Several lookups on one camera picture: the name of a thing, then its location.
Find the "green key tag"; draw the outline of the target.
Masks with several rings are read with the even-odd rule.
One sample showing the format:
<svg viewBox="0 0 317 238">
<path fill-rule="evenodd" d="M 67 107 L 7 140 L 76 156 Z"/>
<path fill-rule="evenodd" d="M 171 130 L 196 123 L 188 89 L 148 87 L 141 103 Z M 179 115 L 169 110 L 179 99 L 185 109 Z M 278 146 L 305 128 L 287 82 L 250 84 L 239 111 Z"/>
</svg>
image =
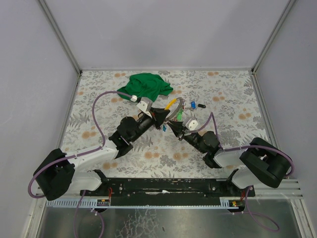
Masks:
<svg viewBox="0 0 317 238">
<path fill-rule="evenodd" d="M 182 114 L 183 114 L 183 111 L 182 111 L 182 110 L 179 110 L 179 112 L 178 112 L 177 115 L 176 115 L 177 121 L 182 121 Z"/>
</svg>

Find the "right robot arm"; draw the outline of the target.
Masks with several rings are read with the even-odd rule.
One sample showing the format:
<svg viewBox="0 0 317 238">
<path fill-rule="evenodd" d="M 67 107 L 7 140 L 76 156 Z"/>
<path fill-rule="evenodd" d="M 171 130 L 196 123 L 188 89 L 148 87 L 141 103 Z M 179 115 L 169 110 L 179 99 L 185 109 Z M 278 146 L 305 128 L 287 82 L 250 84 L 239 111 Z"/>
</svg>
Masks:
<svg viewBox="0 0 317 238">
<path fill-rule="evenodd" d="M 167 124 L 179 140 L 186 141 L 204 154 L 203 161 L 208 167 L 238 166 L 239 169 L 229 176 L 229 181 L 240 189 L 259 183 L 277 188 L 294 171 L 293 161 L 287 154 L 259 137 L 248 145 L 223 149 L 213 131 L 199 135 L 189 131 L 184 122 L 171 121 Z"/>
</svg>

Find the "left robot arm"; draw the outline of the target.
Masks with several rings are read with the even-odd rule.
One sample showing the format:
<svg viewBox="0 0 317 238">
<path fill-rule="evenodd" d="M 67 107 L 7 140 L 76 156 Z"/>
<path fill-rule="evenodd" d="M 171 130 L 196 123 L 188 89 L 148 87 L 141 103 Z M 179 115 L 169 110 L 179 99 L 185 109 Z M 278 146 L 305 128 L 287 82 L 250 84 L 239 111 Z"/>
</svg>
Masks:
<svg viewBox="0 0 317 238">
<path fill-rule="evenodd" d="M 48 201 L 82 190 L 96 190 L 104 175 L 92 166 L 126 155 L 132 150 L 132 143 L 150 127 L 159 129 L 169 113 L 169 109 L 150 108 L 146 113 L 141 112 L 138 119 L 125 117 L 116 132 L 96 149 L 73 152 L 70 156 L 59 148 L 52 150 L 34 172 L 28 185 L 29 195 L 37 198 L 31 191 L 33 182 L 42 190 L 41 197 Z"/>
</svg>

